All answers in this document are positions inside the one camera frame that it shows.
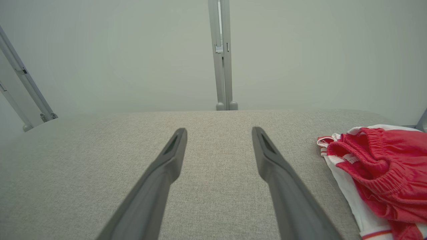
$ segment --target red clothing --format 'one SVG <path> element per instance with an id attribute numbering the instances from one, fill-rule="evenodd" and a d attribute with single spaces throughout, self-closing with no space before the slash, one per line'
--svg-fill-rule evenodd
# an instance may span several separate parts
<path id="1" fill-rule="evenodd" d="M 328 155 L 350 174 L 360 197 L 389 220 L 395 239 L 422 239 L 427 224 L 427 134 L 359 128 L 328 145 Z"/>

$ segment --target gray textile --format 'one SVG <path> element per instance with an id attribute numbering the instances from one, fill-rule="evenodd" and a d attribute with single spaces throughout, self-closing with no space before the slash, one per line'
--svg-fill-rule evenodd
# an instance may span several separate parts
<path id="1" fill-rule="evenodd" d="M 345 239 L 360 239 L 318 136 L 390 124 L 353 110 L 200 111 L 61 117 L 1 149 L 0 239 L 94 239 L 172 133 L 187 128 L 159 239 L 279 239 L 255 163 L 261 126 Z"/>

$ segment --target white panel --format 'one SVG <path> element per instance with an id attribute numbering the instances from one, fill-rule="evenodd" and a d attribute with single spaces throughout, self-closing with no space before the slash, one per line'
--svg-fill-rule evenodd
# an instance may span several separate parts
<path id="1" fill-rule="evenodd" d="M 233 100 L 415 125 L 427 106 L 426 9 L 423 0 L 231 0 Z"/>
<path id="2" fill-rule="evenodd" d="M 0 146 L 8 144 L 24 134 L 23 126 L 23 121 L 21 121 L 3 94 L 0 93 Z"/>
<path id="3" fill-rule="evenodd" d="M 38 109 L 34 100 L 25 89 L 21 80 L 15 73 L 15 70 L 7 61 L 3 52 L 0 50 L 0 81 L 6 87 L 8 93 L 18 105 L 19 109 L 27 117 L 33 127 L 43 123 L 40 118 L 40 109 Z"/>
<path id="4" fill-rule="evenodd" d="M 207 1 L 2 1 L 0 25 L 59 117 L 215 109 Z"/>

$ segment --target red trim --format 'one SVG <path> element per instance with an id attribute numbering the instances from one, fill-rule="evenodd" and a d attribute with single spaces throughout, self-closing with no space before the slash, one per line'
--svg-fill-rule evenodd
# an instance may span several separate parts
<path id="1" fill-rule="evenodd" d="M 368 235 L 363 236 L 362 240 L 365 240 L 365 239 L 368 239 L 368 238 L 371 238 L 371 237 L 375 237 L 375 236 L 378 236 L 378 235 L 383 235 L 383 234 L 391 233 L 391 232 L 392 232 L 391 230 L 383 230 L 383 231 L 373 232 L 373 233 L 370 233 Z"/>

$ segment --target folded garment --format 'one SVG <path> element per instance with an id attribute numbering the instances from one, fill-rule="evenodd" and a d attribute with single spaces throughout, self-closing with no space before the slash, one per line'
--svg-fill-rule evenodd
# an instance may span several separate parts
<path id="1" fill-rule="evenodd" d="M 427 237 L 426 133 L 375 125 L 317 144 L 363 239 L 391 239 L 390 232 L 395 239 Z"/>

